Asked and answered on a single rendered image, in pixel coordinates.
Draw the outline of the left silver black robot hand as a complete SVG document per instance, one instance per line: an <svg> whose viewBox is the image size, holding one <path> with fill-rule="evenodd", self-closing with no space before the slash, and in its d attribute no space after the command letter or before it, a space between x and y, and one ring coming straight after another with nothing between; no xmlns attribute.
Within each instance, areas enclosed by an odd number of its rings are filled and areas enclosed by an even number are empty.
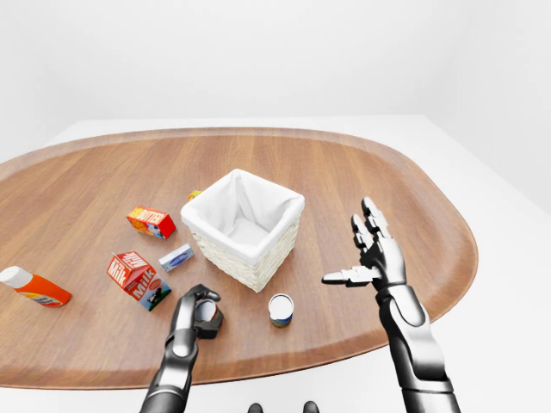
<svg viewBox="0 0 551 413"><path fill-rule="evenodd" d="M176 309L170 325L170 334L173 336L177 330L193 330L199 338L214 339L223 323L224 315L213 322L198 323L195 321L195 308L198 302L204 299L220 301L220 295L198 284L190 288L177 302Z"/></svg>

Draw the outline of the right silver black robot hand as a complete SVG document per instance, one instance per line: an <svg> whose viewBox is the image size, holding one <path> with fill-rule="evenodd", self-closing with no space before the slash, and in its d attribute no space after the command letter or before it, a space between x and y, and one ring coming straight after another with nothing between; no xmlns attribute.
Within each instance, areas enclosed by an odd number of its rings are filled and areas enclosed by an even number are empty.
<svg viewBox="0 0 551 413"><path fill-rule="evenodd" d="M362 199L362 213L363 219L358 214L351 217L361 265L326 274L321 281L347 287L365 287L372 282L377 291L406 284L405 261L397 241L387 229L384 214L369 197Z"/></svg>

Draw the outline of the red tomato sauce tin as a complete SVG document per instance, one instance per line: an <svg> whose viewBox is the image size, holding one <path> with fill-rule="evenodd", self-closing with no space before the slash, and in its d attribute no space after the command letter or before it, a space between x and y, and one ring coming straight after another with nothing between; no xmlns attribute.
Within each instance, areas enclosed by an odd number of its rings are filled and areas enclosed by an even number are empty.
<svg viewBox="0 0 551 413"><path fill-rule="evenodd" d="M204 299L196 305L195 321L198 323L213 322L222 316L217 302L212 299Z"/></svg>

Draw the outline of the white lined wicker basket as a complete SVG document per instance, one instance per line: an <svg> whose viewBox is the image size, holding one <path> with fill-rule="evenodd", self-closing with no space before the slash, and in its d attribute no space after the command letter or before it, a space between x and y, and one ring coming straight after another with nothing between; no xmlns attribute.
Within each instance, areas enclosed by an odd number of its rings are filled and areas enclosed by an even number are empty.
<svg viewBox="0 0 551 413"><path fill-rule="evenodd" d="M304 207L302 194L235 169L181 217L210 262L258 293L293 249Z"/></svg>

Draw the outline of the small blue and white box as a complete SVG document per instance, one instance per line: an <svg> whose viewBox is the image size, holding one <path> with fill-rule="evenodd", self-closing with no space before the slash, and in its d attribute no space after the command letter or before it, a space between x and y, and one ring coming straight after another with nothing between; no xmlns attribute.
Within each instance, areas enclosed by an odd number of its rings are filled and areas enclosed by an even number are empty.
<svg viewBox="0 0 551 413"><path fill-rule="evenodd" d="M172 269L176 268L183 262L186 262L189 258L194 255L194 252L190 245L186 243L185 245L173 250L166 256L160 258L159 264L166 271L170 272Z"/></svg>

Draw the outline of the red and white milk carton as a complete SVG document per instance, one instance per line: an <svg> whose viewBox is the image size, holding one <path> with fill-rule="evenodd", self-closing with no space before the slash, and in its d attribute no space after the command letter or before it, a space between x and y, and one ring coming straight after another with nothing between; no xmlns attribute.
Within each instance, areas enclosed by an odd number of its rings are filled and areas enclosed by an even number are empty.
<svg viewBox="0 0 551 413"><path fill-rule="evenodd" d="M153 266L135 251L114 255L107 274L148 311L171 292Z"/></svg>

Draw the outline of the tin with white lid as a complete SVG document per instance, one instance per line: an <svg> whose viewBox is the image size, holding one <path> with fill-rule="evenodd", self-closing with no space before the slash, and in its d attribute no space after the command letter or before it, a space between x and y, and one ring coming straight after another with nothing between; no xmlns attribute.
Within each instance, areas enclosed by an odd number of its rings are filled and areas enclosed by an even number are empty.
<svg viewBox="0 0 551 413"><path fill-rule="evenodd" d="M289 325L294 314L294 302L285 293L274 295L269 301L269 318L271 323L282 328Z"/></svg>

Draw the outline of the red and yellow butter box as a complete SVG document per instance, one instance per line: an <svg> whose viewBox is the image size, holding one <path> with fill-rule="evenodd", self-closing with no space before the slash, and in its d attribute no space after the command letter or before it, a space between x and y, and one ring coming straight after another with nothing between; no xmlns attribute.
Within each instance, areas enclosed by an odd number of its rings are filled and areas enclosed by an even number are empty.
<svg viewBox="0 0 551 413"><path fill-rule="evenodd" d="M162 239L168 238L176 230L168 213L144 206L135 207L127 219L138 232Z"/></svg>

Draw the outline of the orange bottle with white cap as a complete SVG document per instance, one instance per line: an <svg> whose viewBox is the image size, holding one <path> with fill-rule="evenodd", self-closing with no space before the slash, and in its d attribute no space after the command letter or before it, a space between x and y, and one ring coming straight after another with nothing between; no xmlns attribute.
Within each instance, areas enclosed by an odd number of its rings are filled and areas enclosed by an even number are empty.
<svg viewBox="0 0 551 413"><path fill-rule="evenodd" d="M45 307L60 307L71 299L71 294L64 288L17 266L0 272L0 282Z"/></svg>

